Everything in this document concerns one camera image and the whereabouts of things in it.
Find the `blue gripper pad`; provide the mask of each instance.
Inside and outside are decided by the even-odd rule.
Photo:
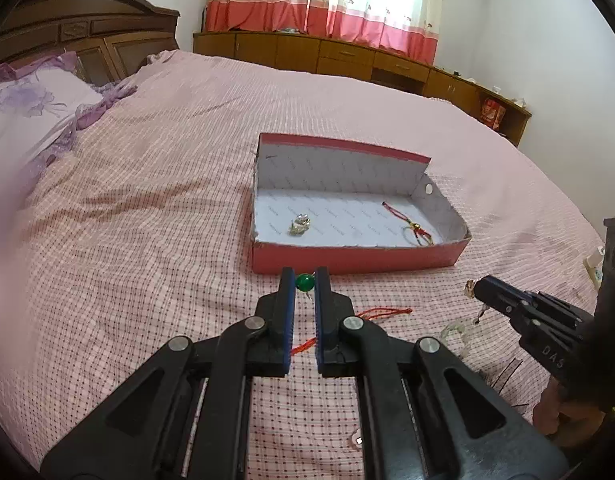
[[[331,365],[337,364],[335,349],[339,346],[339,324],[346,317],[354,316],[354,308],[350,298],[332,292],[327,267],[316,269],[314,307],[318,372],[325,377],[335,377],[331,373],[337,371]]]
[[[314,282],[314,318],[315,318],[315,325],[316,325],[316,368],[318,369],[318,372],[322,374],[323,373],[323,361],[324,361],[323,353],[325,350],[323,349],[323,343],[321,341],[321,333],[322,333],[321,327],[323,325],[323,322],[321,320],[321,315],[323,313],[323,310],[322,310],[323,302],[321,301],[321,290],[325,286],[325,284],[324,283],[319,284],[318,270],[316,270],[316,279]],[[327,286],[330,286],[329,276],[327,278]]]
[[[294,269],[284,267],[278,286],[278,297],[285,303],[285,324],[283,327],[283,369],[289,373],[289,364],[292,359],[292,337],[294,335],[294,308],[296,305],[296,275]]]

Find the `red cord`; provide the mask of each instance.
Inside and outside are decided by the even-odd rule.
[[[393,214],[396,218],[407,222],[408,227],[412,231],[414,231],[414,236],[416,237],[416,241],[418,241],[419,244],[421,243],[421,241],[419,240],[420,236],[421,238],[423,238],[423,240],[427,242],[428,245],[434,245],[434,241],[432,240],[431,234],[425,231],[425,229],[423,229],[420,224],[412,222],[407,215],[401,213],[398,209],[394,209],[387,202],[383,202],[383,207],[387,209],[391,214]]]
[[[372,319],[378,319],[380,317],[391,317],[396,316],[397,314],[411,314],[411,308],[392,308],[389,306],[376,306],[374,308],[370,308],[369,310],[364,310],[359,314],[359,317],[362,317],[366,321],[370,321]],[[300,352],[304,352],[312,348],[316,344],[316,337],[308,339],[302,345],[296,346],[292,348],[290,355],[300,354]]]

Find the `hand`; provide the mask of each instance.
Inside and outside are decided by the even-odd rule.
[[[562,417],[570,420],[562,423]],[[553,442],[559,447],[574,447],[591,438],[601,427],[605,413],[587,402],[570,400],[563,402],[558,381],[550,377],[540,402],[532,412],[532,422],[544,435],[554,435]]]

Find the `bed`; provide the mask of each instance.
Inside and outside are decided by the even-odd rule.
[[[431,157],[431,177],[473,234],[457,264],[332,278],[358,311],[413,308],[382,322],[391,335],[438,336],[473,319],[479,304],[463,287],[486,274],[593,310],[595,291],[581,262],[599,236],[539,168],[450,103],[174,50],[175,11],[144,0],[121,0],[127,15],[110,7],[119,0],[96,0],[95,7],[80,0],[72,8],[57,1],[66,2],[23,0],[28,12],[35,5],[54,11],[6,28],[0,41],[57,19],[85,22],[74,30],[94,40],[98,57],[83,63],[87,56],[79,56],[81,75],[99,83],[92,74],[108,70],[108,80],[128,76],[124,84],[137,90],[79,132],[9,234],[3,268],[16,272],[7,275],[15,281],[3,287],[8,295],[0,303],[0,424],[34,467],[169,338],[218,335],[275,290],[277,276],[251,271],[260,132],[359,140]],[[142,2],[141,10],[130,12],[130,1]],[[112,18],[126,25],[93,32],[93,23]],[[55,31],[49,44],[23,38],[14,54],[3,48],[0,61],[23,65],[77,41],[61,41],[60,23]],[[132,43],[155,33],[149,48]],[[131,65],[127,57],[114,62],[118,43],[107,37],[117,34],[139,35],[126,43]],[[314,330],[311,300],[298,294],[294,346]],[[465,362],[491,382],[521,360],[502,395],[529,416],[547,377],[517,339],[505,319],[488,312],[471,328]],[[462,352],[462,344],[452,348]],[[285,380],[254,381],[251,417],[250,478],[361,476],[361,452],[350,443],[358,428],[353,381],[319,378],[313,350],[294,357]]]

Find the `wooden cabinet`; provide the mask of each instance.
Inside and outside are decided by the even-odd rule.
[[[478,117],[481,100],[476,86],[438,70],[432,70],[423,95],[450,101],[466,114]]]
[[[427,85],[425,85],[423,90],[423,95],[425,97],[437,97],[438,99],[450,101],[453,82],[453,77],[444,74],[443,72],[432,70],[428,78]]]
[[[374,54],[374,50],[362,46],[354,46],[339,41],[322,40],[319,57],[372,66],[374,64]]]
[[[83,81],[103,86],[119,79],[103,38],[88,38],[65,45],[65,52],[75,51],[76,75]]]
[[[120,77],[136,73],[146,64],[150,54],[176,50],[178,45],[170,32],[129,32],[105,38],[114,68]]]
[[[276,34],[236,34],[234,56],[241,61],[274,67],[276,61]]]
[[[194,52],[203,56],[234,58],[235,45],[236,34],[233,32],[194,35]]]
[[[387,70],[388,72],[422,82],[426,82],[430,76],[429,66],[415,63],[414,61],[407,61],[391,54],[384,54],[383,52],[377,52],[374,68]]]
[[[329,59],[327,57],[319,57],[317,74],[327,75],[344,75],[361,81],[369,81],[372,78],[372,67],[368,65],[360,65],[349,63],[347,61],[339,61],[337,59]]]
[[[506,108],[500,133],[517,146],[531,114],[491,90],[402,56],[344,41],[284,32],[197,32],[194,52],[225,56],[280,70],[339,75],[450,101],[479,118],[483,101]]]
[[[478,88],[466,81],[454,79],[450,101],[472,117],[481,115],[481,99]]]
[[[318,48],[320,40],[305,36],[290,36],[282,34],[276,45],[276,63],[274,67],[280,70],[295,70],[296,72],[316,72],[318,63]]]

